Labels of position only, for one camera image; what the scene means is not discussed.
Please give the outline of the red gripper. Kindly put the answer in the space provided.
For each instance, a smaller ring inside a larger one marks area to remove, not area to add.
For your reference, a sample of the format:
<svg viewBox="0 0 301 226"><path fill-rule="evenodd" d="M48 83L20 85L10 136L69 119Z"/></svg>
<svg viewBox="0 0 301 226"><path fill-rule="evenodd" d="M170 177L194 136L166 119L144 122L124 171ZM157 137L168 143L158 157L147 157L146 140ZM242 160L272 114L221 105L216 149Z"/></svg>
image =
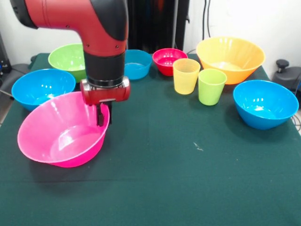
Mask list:
<svg viewBox="0 0 301 226"><path fill-rule="evenodd" d="M96 120L99 127L103 126L104 116L102 106L108 102L110 113L109 124L112 124L112 101L120 102L128 100L130 96L130 81L124 76L122 82L116 87L99 88L88 83L87 79L80 82L80 91L84 103L87 105L96 105Z"/></svg>

